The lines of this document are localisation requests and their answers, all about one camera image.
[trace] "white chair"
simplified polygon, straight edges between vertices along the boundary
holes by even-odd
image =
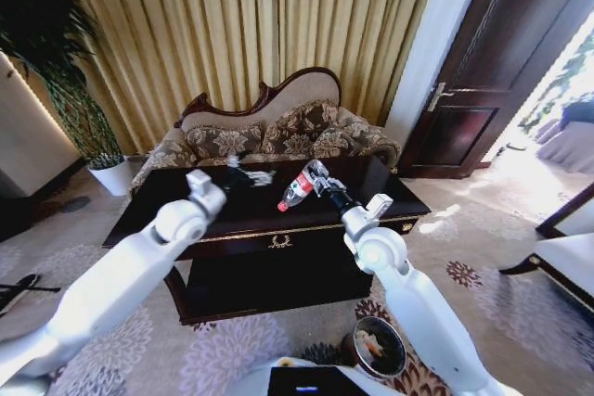
[[[536,269],[594,312],[594,233],[539,241],[523,262],[499,272],[516,275]]]

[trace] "door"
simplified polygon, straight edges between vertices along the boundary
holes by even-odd
[[[594,0],[472,0],[399,172],[470,175],[593,8]]]

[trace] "white cloth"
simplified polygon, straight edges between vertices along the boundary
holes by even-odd
[[[594,173],[594,124],[570,122],[536,155],[542,160],[560,164],[567,172]]]
[[[545,144],[550,140],[550,138],[558,134],[560,131],[561,123],[559,120],[550,120],[537,130],[535,140],[538,144]]]

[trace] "white plant pot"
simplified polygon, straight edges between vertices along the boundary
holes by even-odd
[[[101,169],[100,171],[89,169],[89,172],[115,196],[126,195],[128,186],[134,178],[128,160],[124,160],[117,166]]]

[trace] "floor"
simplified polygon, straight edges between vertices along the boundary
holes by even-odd
[[[411,263],[441,289],[490,373],[523,394],[594,394],[594,317],[541,273],[497,272],[527,255],[538,240],[536,224],[592,181],[511,150],[465,180],[405,180],[433,210],[405,237]],[[36,272],[40,286],[66,287],[105,253],[99,245],[126,199],[80,171],[47,203],[31,230],[0,244],[3,283]],[[58,298],[29,293],[0,319],[0,339],[39,326]],[[368,299],[181,326],[161,285],[59,370],[51,394],[222,394],[280,355],[338,363],[342,337],[358,318],[378,315],[397,325],[385,308],[374,282]],[[449,394],[410,346],[405,371],[385,384],[406,394]]]

